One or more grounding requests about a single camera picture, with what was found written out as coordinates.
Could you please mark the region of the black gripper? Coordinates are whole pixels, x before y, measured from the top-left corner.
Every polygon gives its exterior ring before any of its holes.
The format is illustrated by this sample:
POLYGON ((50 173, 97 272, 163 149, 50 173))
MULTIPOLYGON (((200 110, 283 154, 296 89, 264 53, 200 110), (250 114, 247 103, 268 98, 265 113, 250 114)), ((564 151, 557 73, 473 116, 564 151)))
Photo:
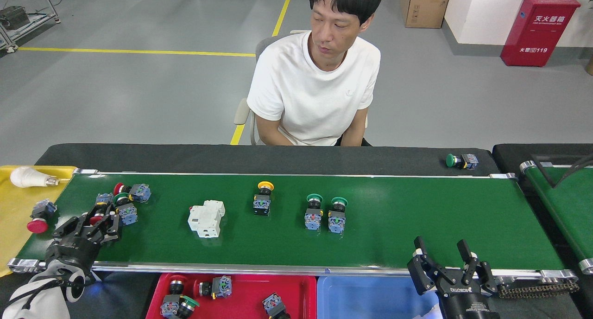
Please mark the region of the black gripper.
POLYGON ((414 240, 416 250, 407 264, 408 271, 419 295, 425 294, 439 285, 439 279, 444 279, 438 287, 439 308, 444 319, 499 319, 500 315, 492 311, 486 297, 487 294, 497 294, 498 287, 491 266, 481 261, 475 253, 470 251, 467 242, 458 241, 458 251, 464 261, 462 277, 463 285, 453 285, 453 279, 448 270, 433 260, 427 253, 421 236, 414 240), (474 283, 473 275, 477 273, 480 283, 474 283))
POLYGON ((101 219, 95 222, 95 242, 90 241, 83 231, 87 216, 87 213, 73 216, 53 232, 54 241, 46 250, 47 272, 66 268, 70 272, 90 273, 101 249, 99 243, 120 239, 120 216, 112 205, 108 205, 101 219))

